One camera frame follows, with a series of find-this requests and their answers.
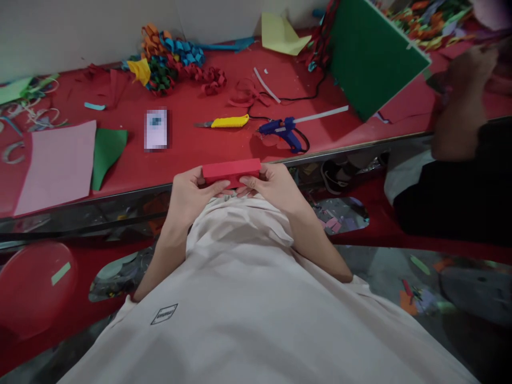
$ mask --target white wall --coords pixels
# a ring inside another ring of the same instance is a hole
[[[218,43],[260,33],[261,12],[315,24],[329,0],[0,0],[0,83],[107,64],[140,50],[152,22],[191,41]]]

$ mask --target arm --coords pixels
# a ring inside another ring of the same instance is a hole
[[[244,176],[240,182],[247,187],[237,189],[237,195],[262,196],[283,212],[290,221],[293,247],[309,261],[341,281],[350,283],[352,272],[329,241],[315,212],[297,188],[283,164],[262,164],[262,178]]]
[[[482,103],[484,86],[497,58],[497,50],[475,46],[451,63],[448,77],[453,92],[434,127],[434,159],[462,162],[475,157],[478,131],[487,122]]]
[[[141,301],[185,261],[188,228],[210,199],[231,194],[231,191],[225,190],[229,185],[227,180],[200,189],[202,184],[204,179],[201,167],[174,177],[169,211],[156,243],[155,254],[133,295],[133,301]]]

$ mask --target glue gun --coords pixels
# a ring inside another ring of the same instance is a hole
[[[284,139],[290,146],[292,153],[306,152],[309,149],[309,142],[306,137],[302,134],[302,132],[298,131],[295,128],[295,122],[293,117],[287,117],[284,121],[282,120],[273,120],[270,123],[262,125],[256,132],[260,132],[262,135],[275,134],[280,138]],[[303,150],[302,145],[297,139],[297,136],[293,133],[293,131],[297,131],[298,134],[304,139],[306,142],[307,149]]]

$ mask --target green board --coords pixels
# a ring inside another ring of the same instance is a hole
[[[340,0],[331,48],[330,70],[363,121],[431,63],[367,0]]]

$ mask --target hand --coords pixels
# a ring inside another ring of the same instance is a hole
[[[474,46],[453,60],[448,68],[448,82],[454,92],[483,91],[498,62],[498,50]]]
[[[226,190],[230,184],[228,180],[216,181],[206,188],[200,188],[204,184],[203,169],[200,166],[174,176],[166,221],[179,222],[188,228],[212,197],[233,193],[231,190]]]
[[[237,196],[253,197],[261,193],[270,204],[285,214],[310,208],[285,165],[261,164],[260,178],[242,176],[240,182],[246,187],[239,187],[236,190]]]

